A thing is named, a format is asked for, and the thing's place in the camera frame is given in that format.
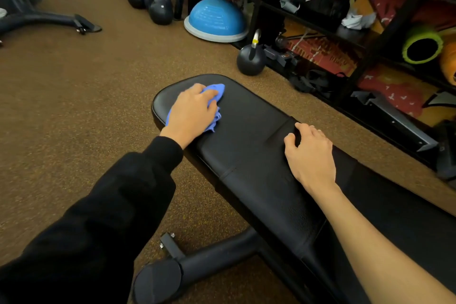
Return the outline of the person's left hand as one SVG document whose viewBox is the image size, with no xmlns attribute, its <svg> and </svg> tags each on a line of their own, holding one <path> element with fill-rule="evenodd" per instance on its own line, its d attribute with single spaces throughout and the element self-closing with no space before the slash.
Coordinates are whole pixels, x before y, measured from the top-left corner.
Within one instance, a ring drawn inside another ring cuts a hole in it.
<svg viewBox="0 0 456 304">
<path fill-rule="evenodd" d="M 174 140 L 185 149 L 211 124 L 192 124 L 188 116 L 187 90 L 181 92 L 170 110 L 169 120 L 160 136 Z"/>
</svg>

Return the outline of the person's right hand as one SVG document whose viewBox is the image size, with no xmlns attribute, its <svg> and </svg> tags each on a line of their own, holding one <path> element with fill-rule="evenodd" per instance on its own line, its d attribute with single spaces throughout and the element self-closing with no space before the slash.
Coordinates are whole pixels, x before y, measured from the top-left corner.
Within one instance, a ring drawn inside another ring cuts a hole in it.
<svg viewBox="0 0 456 304">
<path fill-rule="evenodd" d="M 287 159 L 293 176 L 313 198 L 337 188 L 333 143 L 313 125 L 295 123 L 300 142 L 293 159 Z"/>
</svg>

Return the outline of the blue cleaning cloth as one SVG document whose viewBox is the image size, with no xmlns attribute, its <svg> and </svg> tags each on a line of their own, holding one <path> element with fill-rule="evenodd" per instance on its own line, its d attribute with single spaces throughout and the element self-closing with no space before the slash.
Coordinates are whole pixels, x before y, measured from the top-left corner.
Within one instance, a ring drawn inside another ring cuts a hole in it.
<svg viewBox="0 0 456 304">
<path fill-rule="evenodd" d="M 217 106 L 218 106 L 218 103 L 219 103 L 219 100 L 223 97 L 223 94 L 224 94 L 224 90 L 225 90 L 225 85 L 224 84 L 213 84 L 213 85 L 209 85 L 207 86 L 208 89 L 214 89 L 214 90 L 217 90 L 218 91 L 218 94 L 217 96 L 215 97 L 215 101 L 217 102 Z M 214 128 L 216 126 L 216 123 L 221 119 L 221 114 L 220 114 L 220 108 L 218 106 L 218 111 L 215 115 L 215 118 L 214 120 L 212 121 L 212 123 L 205 129 L 205 132 L 208 132 L 208 131 L 214 131 Z M 166 123 L 165 125 L 168 123 L 168 120 L 169 120 L 169 115 L 170 115 L 170 111 L 168 113 L 168 116 L 167 116 L 167 119 L 166 119 Z"/>
</svg>

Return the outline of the person's right forearm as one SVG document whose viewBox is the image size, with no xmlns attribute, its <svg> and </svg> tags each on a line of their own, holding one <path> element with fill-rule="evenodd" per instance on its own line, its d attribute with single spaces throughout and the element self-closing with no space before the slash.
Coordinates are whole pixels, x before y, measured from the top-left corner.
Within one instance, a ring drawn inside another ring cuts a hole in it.
<svg viewBox="0 0 456 304">
<path fill-rule="evenodd" d="M 306 187 L 371 304 L 456 304 L 456 295 L 382 235 L 331 182 Z"/>
</svg>

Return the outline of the person's left forearm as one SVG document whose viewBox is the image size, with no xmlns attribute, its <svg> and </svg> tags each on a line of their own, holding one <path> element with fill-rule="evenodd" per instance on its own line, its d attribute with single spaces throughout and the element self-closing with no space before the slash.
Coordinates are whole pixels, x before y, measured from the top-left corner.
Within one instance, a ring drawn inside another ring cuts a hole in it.
<svg viewBox="0 0 456 304">
<path fill-rule="evenodd" d="M 0 267 L 0 304 L 127 304 L 134 261 L 174 196 L 183 150 L 157 136 Z"/>
</svg>

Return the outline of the black padded weight bench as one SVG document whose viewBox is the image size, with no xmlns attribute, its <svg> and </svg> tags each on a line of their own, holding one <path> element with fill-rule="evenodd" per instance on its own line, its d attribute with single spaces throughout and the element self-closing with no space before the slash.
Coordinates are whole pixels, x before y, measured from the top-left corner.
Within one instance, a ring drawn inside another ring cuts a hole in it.
<svg viewBox="0 0 456 304">
<path fill-rule="evenodd" d="M 165 233 L 165 259 L 134 280 L 135 304 L 164 304 L 191 284 L 257 254 L 303 304 L 370 304 L 330 224 L 293 177 L 283 138 L 296 120 L 229 77 L 205 74 L 163 88 L 151 111 L 157 127 L 194 83 L 224 84 L 221 119 L 185 157 L 249 223 L 230 238 L 185 255 Z M 456 294 L 456 217 L 333 148 L 336 182 L 398 248 Z"/>
</svg>

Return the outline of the blue balance dome trainer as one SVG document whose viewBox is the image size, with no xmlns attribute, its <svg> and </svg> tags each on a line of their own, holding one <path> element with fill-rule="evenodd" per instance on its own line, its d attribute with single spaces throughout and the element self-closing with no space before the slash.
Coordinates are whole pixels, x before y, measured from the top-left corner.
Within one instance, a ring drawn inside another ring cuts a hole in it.
<svg viewBox="0 0 456 304">
<path fill-rule="evenodd" d="M 199 1 L 185 18 L 184 27 L 191 35 L 216 43 L 238 42 L 248 35 L 244 14 L 227 0 Z"/>
</svg>

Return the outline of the black bag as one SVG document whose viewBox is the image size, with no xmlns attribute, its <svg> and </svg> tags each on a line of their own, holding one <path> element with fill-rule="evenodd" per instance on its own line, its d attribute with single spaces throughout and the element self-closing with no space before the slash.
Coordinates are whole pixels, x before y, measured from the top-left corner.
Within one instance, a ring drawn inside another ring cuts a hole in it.
<svg viewBox="0 0 456 304">
<path fill-rule="evenodd" d="M 335 30 L 350 10 L 351 0 L 304 0 L 299 16 L 322 28 Z"/>
</svg>

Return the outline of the white crumpled cloth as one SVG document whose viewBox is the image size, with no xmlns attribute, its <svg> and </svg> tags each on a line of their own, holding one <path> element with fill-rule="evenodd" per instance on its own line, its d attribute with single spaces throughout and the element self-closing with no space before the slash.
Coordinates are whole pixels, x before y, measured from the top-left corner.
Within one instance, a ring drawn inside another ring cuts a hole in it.
<svg viewBox="0 0 456 304">
<path fill-rule="evenodd" d="M 351 30 L 369 29 L 377 19 L 377 13 L 358 14 L 356 9 L 350 9 L 341 21 L 341 25 Z"/>
</svg>

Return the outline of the green foam roller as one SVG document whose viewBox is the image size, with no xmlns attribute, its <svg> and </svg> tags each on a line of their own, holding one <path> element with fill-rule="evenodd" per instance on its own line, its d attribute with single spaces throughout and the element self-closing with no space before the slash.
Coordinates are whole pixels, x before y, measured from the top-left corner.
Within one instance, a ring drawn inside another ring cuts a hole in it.
<svg viewBox="0 0 456 304">
<path fill-rule="evenodd" d="M 443 45 L 442 37 L 433 27 L 415 24 L 404 38 L 402 58 L 411 65 L 426 64 L 438 57 Z"/>
</svg>

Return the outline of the black metal storage rack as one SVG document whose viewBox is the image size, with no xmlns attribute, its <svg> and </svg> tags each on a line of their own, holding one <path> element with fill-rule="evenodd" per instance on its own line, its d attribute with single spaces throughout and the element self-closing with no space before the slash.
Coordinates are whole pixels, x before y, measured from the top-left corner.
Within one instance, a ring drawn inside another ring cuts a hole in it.
<svg viewBox="0 0 456 304">
<path fill-rule="evenodd" d="M 202 0 L 187 0 L 188 12 Z M 238 8 L 241 0 L 227 0 Z M 253 3 L 248 17 L 248 35 L 233 42 L 239 49 L 251 44 L 261 30 L 259 44 L 273 45 L 280 34 L 289 39 L 288 48 L 299 56 L 297 66 L 282 67 L 266 57 L 266 65 L 288 78 L 300 92 L 313 94 L 326 104 L 378 134 L 408 155 L 435 170 L 439 152 L 416 152 L 412 141 L 374 116 L 351 94 L 356 90 L 377 91 L 386 97 L 419 129 L 437 142 L 447 131 L 434 128 L 443 119 L 456 117 L 455 98 L 440 69 L 438 59 L 411 65 L 402 58 L 406 33 L 415 24 L 433 27 L 439 35 L 456 30 L 456 1 L 450 0 L 351 0 L 358 14 L 377 13 L 371 28 L 335 30 L 319 27 L 299 13 L 283 10 L 280 0 L 244 0 Z"/>
</svg>

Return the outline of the orange foam roller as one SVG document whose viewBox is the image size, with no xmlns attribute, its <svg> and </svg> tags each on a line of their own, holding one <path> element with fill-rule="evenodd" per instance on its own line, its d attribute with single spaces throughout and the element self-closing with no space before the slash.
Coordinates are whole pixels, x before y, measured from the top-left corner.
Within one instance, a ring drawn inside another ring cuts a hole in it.
<svg viewBox="0 0 456 304">
<path fill-rule="evenodd" d="M 444 43 L 439 56 L 439 65 L 447 82 L 456 87 L 456 39 Z"/>
</svg>

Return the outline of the grey metal bracket attachment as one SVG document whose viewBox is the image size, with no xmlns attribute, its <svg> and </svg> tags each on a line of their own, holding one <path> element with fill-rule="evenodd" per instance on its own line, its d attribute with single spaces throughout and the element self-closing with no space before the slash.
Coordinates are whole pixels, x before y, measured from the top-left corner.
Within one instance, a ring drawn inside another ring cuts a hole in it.
<svg viewBox="0 0 456 304">
<path fill-rule="evenodd" d="M 414 125 L 400 110 L 395 108 L 385 96 L 377 91 L 356 90 L 351 94 L 376 117 L 394 127 L 400 134 L 412 141 L 416 152 L 434 149 L 438 142 Z"/>
</svg>

